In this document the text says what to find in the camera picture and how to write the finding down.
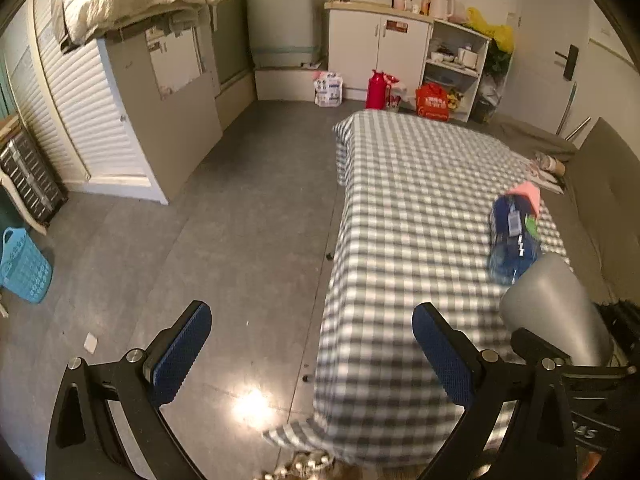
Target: large water bottle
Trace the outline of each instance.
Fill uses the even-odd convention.
[[[489,273],[495,282],[513,285],[541,253],[531,202],[522,195],[501,196],[494,202],[490,223]]]

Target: plastic basket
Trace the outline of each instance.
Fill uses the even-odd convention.
[[[2,234],[0,284],[31,303],[40,303],[52,270],[25,229],[8,227]]]

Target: gray floor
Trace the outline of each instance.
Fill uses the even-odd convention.
[[[117,360],[152,340],[191,300],[213,329],[177,399],[162,408],[208,478],[249,478],[278,449],[260,430],[312,409],[324,294],[343,195],[331,126],[360,103],[254,103],[170,206],[72,194],[36,242],[54,260],[41,304],[3,295],[0,432],[34,476],[44,472],[66,362]],[[95,354],[83,348],[98,337]],[[136,468],[140,452],[114,407]]]

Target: metal screw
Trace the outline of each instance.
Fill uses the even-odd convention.
[[[488,363],[495,363],[499,359],[499,355],[493,350],[482,350],[481,354],[482,359],[487,361]]]
[[[78,368],[80,365],[82,364],[82,359],[79,357],[72,357],[71,359],[69,359],[69,363],[67,366],[67,368],[69,368],[69,370],[75,370],[76,368]]]
[[[545,370],[553,370],[554,368],[556,368],[556,363],[548,357],[545,357],[544,359],[542,359],[542,367]]]
[[[133,350],[129,350],[127,352],[127,361],[130,363],[137,363],[142,359],[142,356],[145,353],[140,348],[134,348]]]

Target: red shopping bag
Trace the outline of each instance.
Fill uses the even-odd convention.
[[[415,91],[415,109],[420,117],[449,120],[449,100],[444,88],[436,83],[422,85]]]

